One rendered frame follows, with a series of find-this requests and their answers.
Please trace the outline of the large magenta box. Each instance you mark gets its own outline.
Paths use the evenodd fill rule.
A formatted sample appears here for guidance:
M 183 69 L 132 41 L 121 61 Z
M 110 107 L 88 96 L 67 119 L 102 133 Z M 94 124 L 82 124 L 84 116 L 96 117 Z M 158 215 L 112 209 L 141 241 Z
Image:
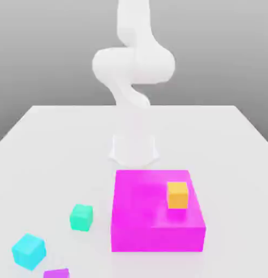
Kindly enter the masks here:
M 168 207 L 168 182 L 186 183 L 186 209 Z M 117 170 L 110 226 L 113 252 L 201 252 L 205 232 L 188 170 Z

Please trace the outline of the small orange cube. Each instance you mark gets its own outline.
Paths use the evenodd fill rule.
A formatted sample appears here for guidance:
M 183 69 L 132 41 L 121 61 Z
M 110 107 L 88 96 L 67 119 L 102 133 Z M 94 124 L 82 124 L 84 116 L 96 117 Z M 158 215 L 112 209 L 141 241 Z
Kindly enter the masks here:
M 186 182 L 167 183 L 167 205 L 169 209 L 187 209 L 189 191 Z

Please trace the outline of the small green cube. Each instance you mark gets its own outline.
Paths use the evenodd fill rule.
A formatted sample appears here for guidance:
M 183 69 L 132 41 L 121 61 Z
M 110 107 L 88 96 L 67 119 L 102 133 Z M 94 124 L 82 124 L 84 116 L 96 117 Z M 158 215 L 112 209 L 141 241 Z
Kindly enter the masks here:
M 70 226 L 72 230 L 89 231 L 93 222 L 93 207 L 77 204 L 70 214 Z

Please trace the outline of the small purple cube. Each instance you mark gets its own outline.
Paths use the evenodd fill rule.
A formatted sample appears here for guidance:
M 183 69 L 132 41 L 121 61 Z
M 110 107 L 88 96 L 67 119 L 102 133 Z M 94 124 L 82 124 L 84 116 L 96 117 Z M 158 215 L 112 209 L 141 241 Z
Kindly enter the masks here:
M 70 278 L 68 268 L 44 271 L 43 278 Z

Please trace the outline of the small cyan cube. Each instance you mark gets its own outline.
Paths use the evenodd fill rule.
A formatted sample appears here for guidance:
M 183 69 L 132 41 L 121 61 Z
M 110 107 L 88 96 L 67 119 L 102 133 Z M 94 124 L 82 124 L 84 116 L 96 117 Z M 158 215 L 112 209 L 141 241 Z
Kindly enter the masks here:
M 45 241 L 29 233 L 15 243 L 11 251 L 15 263 L 28 270 L 34 270 L 47 253 Z

